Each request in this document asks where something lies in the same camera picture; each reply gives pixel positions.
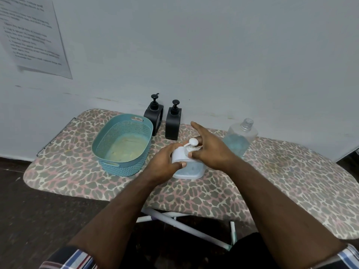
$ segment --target white wall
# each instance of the white wall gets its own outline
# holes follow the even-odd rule
[[[0,47],[1,156],[33,159],[86,109],[143,114],[155,92],[185,123],[251,117],[332,160],[359,146],[359,0],[53,3],[74,79],[19,72]]]

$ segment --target metal frame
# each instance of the metal frame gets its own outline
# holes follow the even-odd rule
[[[213,238],[212,236],[209,236],[201,231],[198,231],[192,227],[189,227],[181,222],[178,222],[176,220],[177,217],[182,217],[182,216],[188,216],[188,214],[183,214],[183,213],[177,213],[177,212],[165,212],[165,213],[160,213],[158,211],[155,211],[154,209],[150,209],[150,208],[143,208],[141,210],[141,212],[147,214],[148,216],[143,216],[143,217],[139,217],[137,218],[136,223],[140,223],[140,222],[147,222],[147,221],[152,221],[152,220],[160,220],[162,222],[165,222],[171,226],[177,227],[187,233],[190,233],[192,235],[195,235],[203,240],[209,241],[215,245],[218,245],[226,250],[230,250],[231,249],[231,245],[226,244],[216,238]],[[237,241],[237,235],[236,235],[236,229],[235,229],[235,225],[234,222],[230,223],[231,225],[231,239],[232,239],[232,245],[234,245]]]

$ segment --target teal plastic basket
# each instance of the teal plastic basket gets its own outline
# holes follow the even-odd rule
[[[109,120],[97,134],[91,149],[98,158],[102,168],[118,176],[131,176],[141,170],[151,146],[153,124],[145,117],[133,114],[120,114]],[[141,156],[128,162],[106,160],[106,154],[115,140],[125,133],[141,134],[148,139],[147,146]]]

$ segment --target blue liquid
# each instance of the blue liquid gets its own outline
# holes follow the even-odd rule
[[[247,141],[247,139],[240,135],[226,135],[223,138],[223,142],[228,146],[229,149],[233,153],[236,154],[236,156],[242,158],[247,149],[250,146],[250,143]]]

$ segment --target clear plastic bottle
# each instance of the clear plastic bottle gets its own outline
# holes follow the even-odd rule
[[[250,144],[258,135],[258,131],[253,127],[253,120],[245,118],[242,123],[232,124],[223,142],[238,157],[243,157]]]

